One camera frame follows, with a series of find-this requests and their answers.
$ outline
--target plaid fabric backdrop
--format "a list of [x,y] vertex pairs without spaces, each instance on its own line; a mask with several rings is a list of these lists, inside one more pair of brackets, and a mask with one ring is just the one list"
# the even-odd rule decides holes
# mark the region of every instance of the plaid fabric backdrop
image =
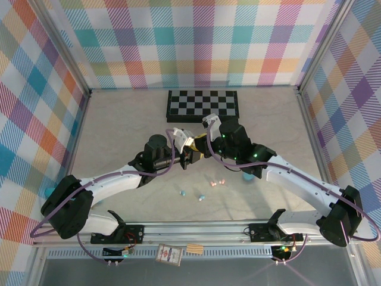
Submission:
[[[380,0],[355,3],[305,99],[333,182],[359,189],[381,227]],[[381,283],[381,243],[364,248]]]
[[83,92],[27,0],[0,1],[0,285],[18,286],[44,190],[65,173]]
[[340,0],[44,2],[89,86],[184,88],[295,84]]

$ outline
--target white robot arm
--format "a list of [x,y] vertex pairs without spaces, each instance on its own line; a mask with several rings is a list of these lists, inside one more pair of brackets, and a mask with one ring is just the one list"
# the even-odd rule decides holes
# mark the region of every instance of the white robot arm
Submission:
[[[275,240],[280,240],[285,235],[291,234],[322,234],[336,245],[348,245],[350,238],[362,220],[361,215],[352,208],[343,206],[334,196],[290,171],[297,170],[310,180],[325,185],[330,192],[345,196],[361,207],[360,195],[356,189],[348,186],[346,190],[343,190],[338,186],[322,182],[298,170],[273,150],[263,145],[252,144],[243,126],[235,120],[221,123],[219,118],[212,114],[204,119],[204,127],[208,127],[212,122],[214,124],[210,128],[210,138],[216,154],[224,158],[234,159],[237,165],[264,162],[263,165],[243,167],[241,170],[285,187],[316,209],[316,211],[310,212],[278,210],[269,220],[266,230],[274,236]],[[206,136],[194,137],[190,131],[177,128],[174,128],[173,135],[176,149],[174,163],[180,163],[184,169],[188,164],[195,163],[201,157],[209,158],[212,156],[207,147]],[[100,213],[94,212],[90,208],[107,197],[128,189],[142,187],[153,179],[150,176],[137,174],[124,175],[126,171],[143,171],[154,174],[158,170],[168,168],[170,162],[171,149],[167,146],[167,140],[162,135],[154,135],[145,145],[143,152],[140,152],[129,164],[114,171],[120,172],[121,176],[106,178],[87,187],[86,191],[82,193],[82,198],[79,198],[80,193],[74,202],[71,202],[72,206],[66,208],[66,213],[61,213],[59,216],[54,215],[49,222],[62,238],[73,236],[74,232],[77,234],[79,231],[81,233],[96,233],[107,238],[120,238],[121,233],[123,235],[126,232],[120,217],[111,211]],[[271,163],[283,166],[283,168],[273,166],[274,164]],[[64,196],[67,196],[68,190],[74,190],[79,186],[94,182],[96,179],[97,177],[77,180],[72,175],[65,177],[42,207],[42,214],[48,215],[63,200]],[[74,207],[76,200],[79,200],[78,204],[81,200],[83,203]],[[73,223],[67,222],[69,218],[79,221],[76,231],[71,229]],[[254,232],[258,232],[255,226],[250,227]]]

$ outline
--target black and white checkerboard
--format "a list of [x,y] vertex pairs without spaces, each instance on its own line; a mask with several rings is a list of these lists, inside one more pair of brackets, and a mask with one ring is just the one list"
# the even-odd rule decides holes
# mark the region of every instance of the black and white checkerboard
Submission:
[[239,118],[236,91],[169,91],[167,122],[201,123],[215,113],[221,121]]

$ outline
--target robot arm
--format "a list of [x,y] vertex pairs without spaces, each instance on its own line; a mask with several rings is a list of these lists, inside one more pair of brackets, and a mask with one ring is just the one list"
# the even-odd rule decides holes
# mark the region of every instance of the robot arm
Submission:
[[[322,182],[293,167],[266,146],[252,144],[247,137],[245,128],[238,121],[231,120],[221,123],[218,116],[212,114],[204,119],[203,125],[210,129],[211,146],[214,153],[234,160],[237,165],[255,162],[269,163],[269,166],[258,164],[241,167],[241,170],[260,179],[264,177],[269,182],[287,188],[316,209],[311,212],[278,210],[268,223],[268,231],[272,236],[281,238],[294,233],[322,234],[336,245],[346,246],[349,243],[362,220],[361,215],[338,201],[334,196],[322,191],[311,181],[325,185],[331,192],[344,196],[361,207],[360,195],[356,189],[348,186],[346,190],[342,190],[337,186]],[[189,131],[174,128],[173,135],[174,163],[180,163],[183,169],[201,157],[213,156],[208,148],[205,134],[194,137]],[[70,238],[78,232],[121,237],[127,230],[125,223],[117,214],[112,211],[108,213],[94,212],[90,208],[109,196],[127,189],[139,188],[154,179],[154,176],[124,175],[123,172],[140,171],[156,174],[158,170],[168,168],[170,163],[171,149],[167,146],[166,138],[162,135],[153,135],[145,144],[144,150],[138,153],[134,160],[114,171],[120,172],[121,176],[106,178],[87,187],[75,196],[74,201],[69,201],[66,207],[51,217],[49,222],[63,239]],[[290,172],[291,170],[297,170],[310,181],[301,179],[294,172]],[[72,175],[65,177],[42,207],[42,214],[47,216],[71,192],[96,178],[77,180]]]

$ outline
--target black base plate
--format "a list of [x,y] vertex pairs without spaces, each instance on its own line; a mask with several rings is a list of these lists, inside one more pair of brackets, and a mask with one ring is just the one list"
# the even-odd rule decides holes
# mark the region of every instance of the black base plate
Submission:
[[[249,232],[254,231],[254,235],[250,235],[250,241],[252,243],[262,243],[262,242],[278,242],[279,240],[275,238],[268,231],[267,223],[251,223],[249,224]],[[302,234],[295,234],[295,241],[303,241]],[[283,243],[293,241],[292,235],[286,235],[280,232],[280,241]]]
[[[124,229],[124,234],[131,233],[135,236],[136,244],[141,244],[144,237],[144,226],[143,225],[126,225]],[[92,234],[90,243],[91,244],[134,244],[134,237],[130,235],[130,239],[127,235],[121,235],[120,237],[115,237],[113,235],[102,235],[102,234]]]

